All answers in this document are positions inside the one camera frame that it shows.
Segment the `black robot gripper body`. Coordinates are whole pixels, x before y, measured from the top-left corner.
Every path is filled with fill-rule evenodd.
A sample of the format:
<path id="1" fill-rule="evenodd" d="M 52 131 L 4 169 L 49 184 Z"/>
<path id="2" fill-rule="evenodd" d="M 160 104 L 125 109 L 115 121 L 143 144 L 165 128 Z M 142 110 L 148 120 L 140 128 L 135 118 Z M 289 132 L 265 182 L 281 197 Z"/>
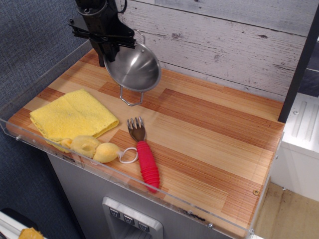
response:
<path id="1" fill-rule="evenodd" d="M 68 20 L 74 36 L 93 40 L 97 43 L 114 43 L 135 48 L 134 31 L 120 22 L 118 15 L 127 9 L 128 2 L 118 10 L 114 0 L 77 0 L 80 17 Z"/>

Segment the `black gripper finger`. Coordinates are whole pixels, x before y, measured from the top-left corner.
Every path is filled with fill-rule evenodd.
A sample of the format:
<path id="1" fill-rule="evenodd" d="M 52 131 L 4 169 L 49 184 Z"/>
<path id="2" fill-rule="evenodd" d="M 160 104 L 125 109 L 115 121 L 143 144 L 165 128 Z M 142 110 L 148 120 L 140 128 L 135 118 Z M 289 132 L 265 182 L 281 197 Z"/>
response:
<path id="1" fill-rule="evenodd" d="M 104 56 L 107 58 L 109 62 L 115 61 L 116 55 L 119 52 L 119 50 L 119 45 L 116 42 L 103 43 Z"/>
<path id="2" fill-rule="evenodd" d="M 95 37 L 90 37 L 90 43 L 94 50 L 98 54 L 98 59 L 99 59 L 99 65 L 100 67 L 105 67 L 104 64 L 104 49 L 103 49 L 103 43 L 104 41 Z"/>

